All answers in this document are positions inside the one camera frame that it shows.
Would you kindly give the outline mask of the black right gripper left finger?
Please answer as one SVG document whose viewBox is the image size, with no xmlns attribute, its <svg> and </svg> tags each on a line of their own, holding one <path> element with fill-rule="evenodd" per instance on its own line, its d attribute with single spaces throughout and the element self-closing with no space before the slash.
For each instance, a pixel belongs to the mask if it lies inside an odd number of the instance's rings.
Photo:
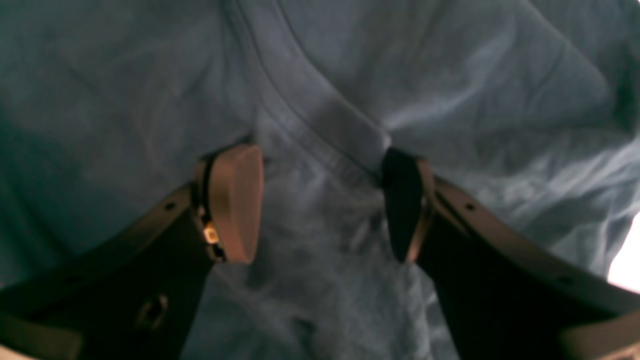
<svg viewBox="0 0 640 360">
<path fill-rule="evenodd" d="M 216 264 L 256 256 L 262 150 L 229 146 L 74 262 L 1 292 L 3 360 L 176 360 Z"/>
</svg>

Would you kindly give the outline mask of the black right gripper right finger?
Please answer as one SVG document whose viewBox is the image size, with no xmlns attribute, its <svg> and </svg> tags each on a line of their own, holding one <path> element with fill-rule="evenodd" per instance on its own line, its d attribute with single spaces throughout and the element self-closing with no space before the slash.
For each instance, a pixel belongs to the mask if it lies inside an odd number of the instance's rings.
<svg viewBox="0 0 640 360">
<path fill-rule="evenodd" d="M 391 248 L 432 280 L 462 360 L 637 360 L 640 297 L 551 255 L 429 163 L 390 148 Z"/>
</svg>

